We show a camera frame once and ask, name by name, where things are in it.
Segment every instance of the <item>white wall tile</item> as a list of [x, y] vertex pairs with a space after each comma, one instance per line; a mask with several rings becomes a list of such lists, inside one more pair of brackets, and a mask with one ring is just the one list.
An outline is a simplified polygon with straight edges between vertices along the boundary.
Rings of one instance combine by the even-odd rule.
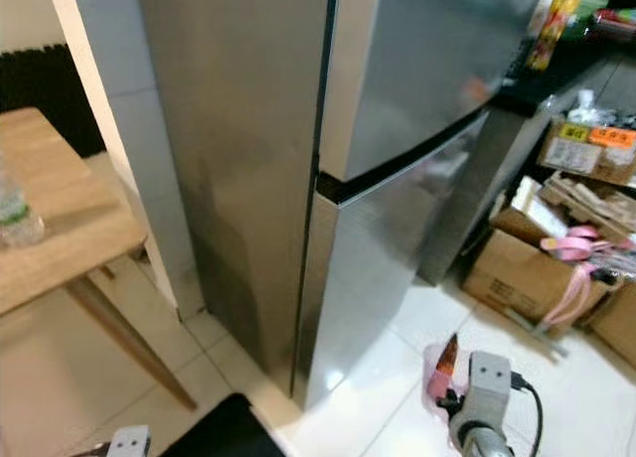
[[203, 292], [194, 259], [177, 267], [167, 269], [175, 299], [179, 302], [179, 315], [190, 318], [204, 308]]
[[144, 205], [168, 273], [194, 262], [186, 216], [177, 192], [146, 202]]
[[152, 264], [155, 285], [166, 300], [168, 300], [168, 303], [177, 309], [179, 307], [179, 302], [172, 291], [172, 284], [170, 283], [170, 278], [168, 278], [168, 273], [166, 272], [166, 267], [163, 264], [161, 252], [159, 251], [157, 241], [153, 234], [148, 235], [145, 246], [146, 251], [148, 252], [148, 257], [150, 258], [150, 263]]
[[112, 165], [121, 180], [136, 191], [137, 186], [95, 64], [77, 0], [53, 0], [53, 3]]
[[108, 96], [155, 83], [138, 0], [77, 0]]
[[144, 203], [178, 190], [156, 89], [109, 99], [128, 162]]

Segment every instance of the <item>white wall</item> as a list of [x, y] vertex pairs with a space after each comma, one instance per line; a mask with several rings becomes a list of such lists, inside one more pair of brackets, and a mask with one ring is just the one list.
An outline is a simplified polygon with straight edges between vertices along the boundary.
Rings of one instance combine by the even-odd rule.
[[65, 42], [51, 0], [0, 0], [0, 52]]
[[53, 0], [128, 203], [148, 231], [157, 287], [188, 318], [203, 306], [137, 0]]

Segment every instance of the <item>plastic water bottle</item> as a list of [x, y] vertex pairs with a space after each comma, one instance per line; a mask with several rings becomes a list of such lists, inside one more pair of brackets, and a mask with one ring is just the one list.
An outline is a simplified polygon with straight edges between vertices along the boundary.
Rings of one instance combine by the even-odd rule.
[[9, 246], [26, 246], [44, 236], [44, 222], [11, 179], [0, 153], [0, 237]]

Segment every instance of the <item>white tile floor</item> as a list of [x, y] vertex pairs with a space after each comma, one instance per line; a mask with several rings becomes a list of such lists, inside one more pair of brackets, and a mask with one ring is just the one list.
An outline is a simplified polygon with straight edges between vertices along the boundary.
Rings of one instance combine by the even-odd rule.
[[[516, 325], [455, 287], [416, 281], [351, 375], [303, 414], [214, 318], [200, 314], [183, 326], [136, 263], [125, 258], [112, 267], [113, 282], [95, 280], [199, 409], [181, 407], [58, 291], [0, 319], [6, 457], [67, 456], [138, 423], [151, 426], [151, 455], [158, 455], [232, 391], [247, 395], [289, 456], [456, 456], [444, 424], [420, 400], [422, 350], [455, 330], [467, 349], [509, 356], [539, 390], [543, 457], [636, 457], [636, 372], [578, 333], [565, 338], [570, 357], [550, 361]], [[532, 400], [513, 395], [505, 429], [517, 455], [528, 455], [534, 426]]]

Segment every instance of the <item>black trim strip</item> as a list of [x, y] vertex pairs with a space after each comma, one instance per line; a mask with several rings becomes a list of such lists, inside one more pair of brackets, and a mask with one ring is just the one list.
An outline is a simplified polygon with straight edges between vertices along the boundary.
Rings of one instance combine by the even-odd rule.
[[482, 111], [483, 108], [479, 108], [471, 112], [427, 141], [421, 142], [409, 151], [350, 181], [341, 182], [326, 172], [321, 171], [318, 175], [316, 190], [318, 194], [324, 196], [334, 204], [342, 204], [438, 149], [448, 139], [468, 127], [471, 122], [477, 119]]
[[313, 195], [318, 175], [318, 150], [320, 148], [320, 135], [322, 133], [322, 116], [325, 109], [325, 95], [327, 94], [327, 76], [329, 74], [329, 60], [331, 56], [331, 40], [334, 31], [336, 18], [337, 0], [327, 0], [327, 13], [325, 19], [325, 33], [322, 41], [322, 59], [320, 65], [320, 83], [318, 85], [318, 95], [316, 98], [316, 120], [314, 122], [313, 148], [311, 156], [311, 171], [307, 188], [307, 212], [305, 214], [305, 238], [303, 241], [302, 261], [300, 265], [300, 280], [298, 286], [298, 307], [296, 309], [296, 340], [294, 343], [294, 362], [289, 382], [289, 395], [294, 393], [294, 382], [296, 379], [296, 365], [298, 363], [298, 353], [300, 349], [300, 316], [302, 306], [302, 293], [305, 287], [305, 269], [307, 267], [307, 251], [309, 247], [309, 227], [311, 224], [311, 210], [313, 206]]

